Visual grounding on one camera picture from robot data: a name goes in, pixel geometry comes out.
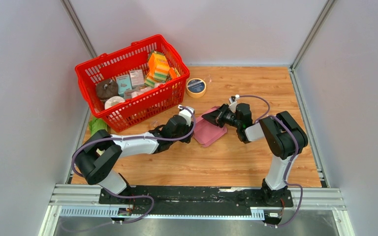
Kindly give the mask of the pink paper box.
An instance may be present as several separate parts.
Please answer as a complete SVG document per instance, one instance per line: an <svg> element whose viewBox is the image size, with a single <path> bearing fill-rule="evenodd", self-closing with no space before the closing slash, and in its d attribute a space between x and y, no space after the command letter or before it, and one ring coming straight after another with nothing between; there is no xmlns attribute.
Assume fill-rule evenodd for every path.
<svg viewBox="0 0 378 236"><path fill-rule="evenodd" d="M210 113L212 111L217 110L219 107L215 106L211 109L207 110L204 114ZM216 142L219 138L227 133L226 127L218 127L214 126L208 121L206 121L202 115L196 118L196 125L194 130L193 137L202 145L202 147L206 148Z"/></svg>

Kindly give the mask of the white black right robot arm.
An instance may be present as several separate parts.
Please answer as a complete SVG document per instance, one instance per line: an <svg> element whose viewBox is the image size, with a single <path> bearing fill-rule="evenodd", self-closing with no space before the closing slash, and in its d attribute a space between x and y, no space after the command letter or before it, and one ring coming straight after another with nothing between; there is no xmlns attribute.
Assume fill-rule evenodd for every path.
<svg viewBox="0 0 378 236"><path fill-rule="evenodd" d="M273 206L287 192L287 178L292 163L304 147L308 137L288 111L261 118L254 124L249 104L240 103L234 108L223 104L216 110L202 115L217 127L229 125L236 128L239 140L245 144L265 138L273 154L271 166L261 187L261 200Z"/></svg>

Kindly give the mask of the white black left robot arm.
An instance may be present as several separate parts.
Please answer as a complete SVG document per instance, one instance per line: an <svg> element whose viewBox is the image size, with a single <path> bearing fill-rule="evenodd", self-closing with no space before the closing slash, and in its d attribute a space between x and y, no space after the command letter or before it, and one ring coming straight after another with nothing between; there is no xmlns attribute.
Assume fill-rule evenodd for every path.
<svg viewBox="0 0 378 236"><path fill-rule="evenodd" d="M194 129L188 115L174 115L165 125L140 135L110 135L99 130L72 157L72 170L89 185L100 185L119 204L129 201L131 191L124 177L113 170L120 158L138 154L157 154L175 142L189 143Z"/></svg>

